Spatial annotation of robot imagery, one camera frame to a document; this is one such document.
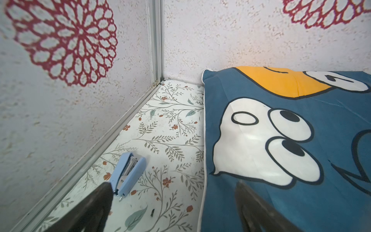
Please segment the blue cartoon pillow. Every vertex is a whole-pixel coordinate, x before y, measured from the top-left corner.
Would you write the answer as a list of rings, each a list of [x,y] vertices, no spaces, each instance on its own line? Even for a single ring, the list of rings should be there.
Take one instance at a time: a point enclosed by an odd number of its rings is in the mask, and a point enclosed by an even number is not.
[[[304,232],[371,229],[371,76],[204,70],[200,232],[242,232],[238,182]]]

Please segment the light blue stapler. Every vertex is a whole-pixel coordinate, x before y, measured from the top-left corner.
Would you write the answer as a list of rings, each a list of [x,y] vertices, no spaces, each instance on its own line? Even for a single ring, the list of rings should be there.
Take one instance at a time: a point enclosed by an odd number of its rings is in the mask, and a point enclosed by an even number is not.
[[[114,196],[126,197],[147,167],[147,160],[132,152],[123,153],[111,175],[110,183]]]

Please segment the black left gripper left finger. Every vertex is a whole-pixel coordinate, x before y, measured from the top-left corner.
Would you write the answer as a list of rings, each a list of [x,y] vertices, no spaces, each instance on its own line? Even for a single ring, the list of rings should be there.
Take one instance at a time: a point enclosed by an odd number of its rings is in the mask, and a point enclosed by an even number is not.
[[[102,232],[111,211],[113,190],[109,182],[100,184],[47,232]]]

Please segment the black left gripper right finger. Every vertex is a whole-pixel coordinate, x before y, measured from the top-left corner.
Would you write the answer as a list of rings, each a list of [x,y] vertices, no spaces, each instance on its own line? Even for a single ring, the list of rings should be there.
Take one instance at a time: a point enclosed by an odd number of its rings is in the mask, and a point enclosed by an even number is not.
[[[234,196],[244,232],[301,231],[243,181],[236,184]]]

